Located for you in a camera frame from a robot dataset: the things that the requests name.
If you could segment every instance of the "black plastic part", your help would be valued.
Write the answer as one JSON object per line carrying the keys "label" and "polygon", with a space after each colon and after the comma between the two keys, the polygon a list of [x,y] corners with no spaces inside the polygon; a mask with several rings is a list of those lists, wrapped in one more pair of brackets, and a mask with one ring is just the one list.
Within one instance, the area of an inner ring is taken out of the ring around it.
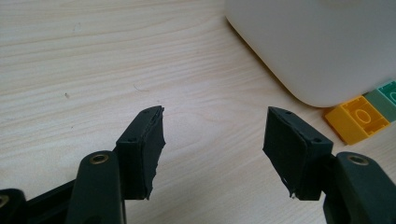
{"label": "black plastic part", "polygon": [[381,167],[357,153],[341,152],[336,158],[335,181],[346,203],[349,223],[396,223],[396,187]]}
{"label": "black plastic part", "polygon": [[64,223],[75,180],[52,189],[28,202],[30,224]]}
{"label": "black plastic part", "polygon": [[295,114],[268,107],[263,151],[271,160],[290,197],[317,201],[322,163],[332,156],[332,141]]}
{"label": "black plastic part", "polygon": [[123,224],[117,155],[99,151],[85,157],[78,168],[66,224]]}
{"label": "black plastic part", "polygon": [[26,200],[19,189],[0,190],[0,223],[20,224],[26,222]]}
{"label": "black plastic part", "polygon": [[335,181],[334,164],[336,158],[332,155],[328,161],[323,163],[321,186],[326,193],[323,204],[323,212],[328,224],[349,223],[350,216],[343,196]]}
{"label": "black plastic part", "polygon": [[119,157],[124,199],[149,199],[164,145],[163,108],[158,105],[141,111],[114,148]]}

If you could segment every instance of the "green lego brick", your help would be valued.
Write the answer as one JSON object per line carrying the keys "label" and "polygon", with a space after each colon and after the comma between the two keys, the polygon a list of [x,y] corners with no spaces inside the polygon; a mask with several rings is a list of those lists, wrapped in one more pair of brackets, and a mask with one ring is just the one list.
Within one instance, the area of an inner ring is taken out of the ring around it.
{"label": "green lego brick", "polygon": [[396,81],[388,82],[377,89],[364,94],[389,122],[396,120]]}

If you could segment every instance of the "wooden table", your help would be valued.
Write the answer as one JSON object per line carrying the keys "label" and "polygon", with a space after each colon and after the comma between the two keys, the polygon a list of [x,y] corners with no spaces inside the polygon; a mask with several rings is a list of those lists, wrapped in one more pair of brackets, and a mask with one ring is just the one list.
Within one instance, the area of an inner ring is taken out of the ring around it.
{"label": "wooden table", "polygon": [[167,144],[128,223],[325,223],[323,195],[290,199],[262,152],[269,105],[396,180],[396,126],[345,146],[238,36],[223,0],[3,0],[0,73],[0,189],[27,199],[74,179],[154,105]]}

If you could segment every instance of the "lego stud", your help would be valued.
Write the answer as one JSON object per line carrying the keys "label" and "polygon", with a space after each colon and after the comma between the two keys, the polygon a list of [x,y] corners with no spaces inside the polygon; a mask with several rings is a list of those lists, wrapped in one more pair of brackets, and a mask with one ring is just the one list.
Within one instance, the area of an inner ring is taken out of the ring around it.
{"label": "lego stud", "polygon": [[90,163],[93,165],[103,163],[108,160],[108,156],[105,154],[94,155],[90,158]]}
{"label": "lego stud", "polygon": [[0,208],[4,207],[9,202],[8,195],[0,195]]}
{"label": "lego stud", "polygon": [[390,97],[390,100],[392,100],[394,103],[396,103],[396,92],[391,92],[389,97]]}
{"label": "lego stud", "polygon": [[364,159],[363,157],[360,156],[355,156],[355,155],[349,155],[347,156],[347,159],[357,165],[368,165],[369,161]]}
{"label": "lego stud", "polygon": [[371,122],[371,117],[370,117],[369,113],[367,113],[365,110],[357,109],[355,111],[355,116],[362,123],[368,124]]}

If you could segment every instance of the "yellow lego brick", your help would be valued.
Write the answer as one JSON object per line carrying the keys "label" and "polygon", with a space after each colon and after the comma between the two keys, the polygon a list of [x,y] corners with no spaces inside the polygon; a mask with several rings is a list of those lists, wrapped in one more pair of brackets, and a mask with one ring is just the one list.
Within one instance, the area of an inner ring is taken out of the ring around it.
{"label": "yellow lego brick", "polygon": [[363,96],[338,105],[325,115],[325,119],[348,145],[389,126],[389,122]]}

